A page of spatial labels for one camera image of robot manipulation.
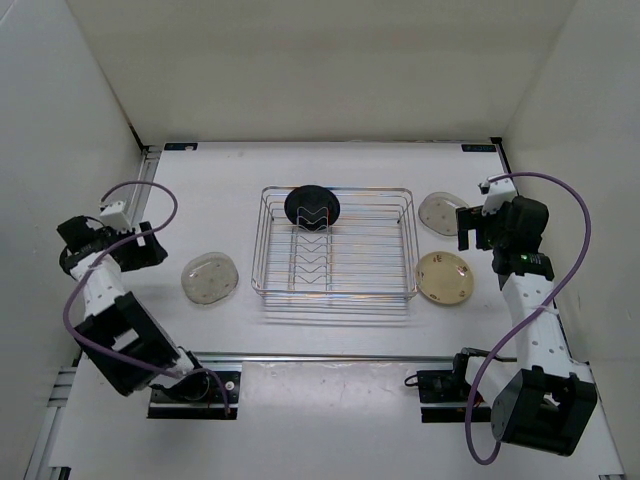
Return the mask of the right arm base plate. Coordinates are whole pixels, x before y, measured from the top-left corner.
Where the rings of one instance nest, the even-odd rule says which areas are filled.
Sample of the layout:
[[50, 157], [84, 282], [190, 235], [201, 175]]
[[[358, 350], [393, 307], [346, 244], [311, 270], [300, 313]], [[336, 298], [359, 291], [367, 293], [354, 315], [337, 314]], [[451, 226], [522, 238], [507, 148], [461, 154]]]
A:
[[452, 370], [418, 370], [404, 386], [417, 390], [423, 424], [464, 422], [470, 385]]

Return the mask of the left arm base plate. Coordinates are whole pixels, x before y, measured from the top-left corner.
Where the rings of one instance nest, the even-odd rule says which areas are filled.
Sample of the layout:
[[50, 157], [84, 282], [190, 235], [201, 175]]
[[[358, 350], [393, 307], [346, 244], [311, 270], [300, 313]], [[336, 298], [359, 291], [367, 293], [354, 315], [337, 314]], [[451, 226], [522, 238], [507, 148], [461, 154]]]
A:
[[168, 387], [160, 383], [150, 386], [147, 418], [152, 420], [236, 420], [241, 393], [240, 364], [207, 366], [210, 373], [199, 373], [194, 379], [181, 380]]

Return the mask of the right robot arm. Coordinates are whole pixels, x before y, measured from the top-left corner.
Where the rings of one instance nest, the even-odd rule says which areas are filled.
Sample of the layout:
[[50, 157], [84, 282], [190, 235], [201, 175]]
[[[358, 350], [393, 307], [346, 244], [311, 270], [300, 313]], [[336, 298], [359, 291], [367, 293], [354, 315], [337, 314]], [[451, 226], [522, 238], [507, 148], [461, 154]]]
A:
[[458, 245], [493, 254], [492, 269], [511, 315], [512, 329], [490, 351], [466, 349], [449, 387], [467, 400], [465, 422], [478, 400], [490, 408], [497, 445], [511, 444], [568, 457], [597, 404], [595, 385], [571, 359], [552, 303], [558, 288], [550, 259], [540, 253], [547, 207], [517, 195], [489, 207], [456, 211]]

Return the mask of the black round plate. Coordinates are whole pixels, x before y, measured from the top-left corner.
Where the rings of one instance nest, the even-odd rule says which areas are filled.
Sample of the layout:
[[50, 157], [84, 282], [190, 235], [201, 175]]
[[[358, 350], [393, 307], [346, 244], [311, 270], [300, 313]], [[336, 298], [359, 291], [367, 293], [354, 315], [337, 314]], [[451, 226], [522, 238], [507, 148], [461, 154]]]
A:
[[337, 196], [328, 188], [304, 185], [294, 188], [286, 197], [284, 212], [296, 227], [319, 232], [332, 226], [341, 213]]

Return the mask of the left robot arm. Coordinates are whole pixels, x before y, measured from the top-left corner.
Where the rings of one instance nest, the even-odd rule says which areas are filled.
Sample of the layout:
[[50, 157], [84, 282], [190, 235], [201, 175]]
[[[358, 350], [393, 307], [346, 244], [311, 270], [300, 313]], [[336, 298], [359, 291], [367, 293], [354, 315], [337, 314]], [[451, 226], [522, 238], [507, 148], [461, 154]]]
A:
[[126, 290], [124, 272], [161, 264], [168, 256], [148, 222], [137, 230], [119, 232], [102, 223], [93, 227], [86, 216], [73, 217], [57, 227], [65, 242], [59, 257], [62, 270], [79, 281], [99, 254], [112, 245], [127, 242], [107, 254], [82, 288], [84, 319], [73, 330], [106, 350], [132, 357], [162, 371], [177, 373], [175, 379], [123, 362], [79, 342], [98, 370], [121, 395], [146, 387], [173, 401], [205, 399], [215, 386], [194, 355], [177, 347], [134, 294]]

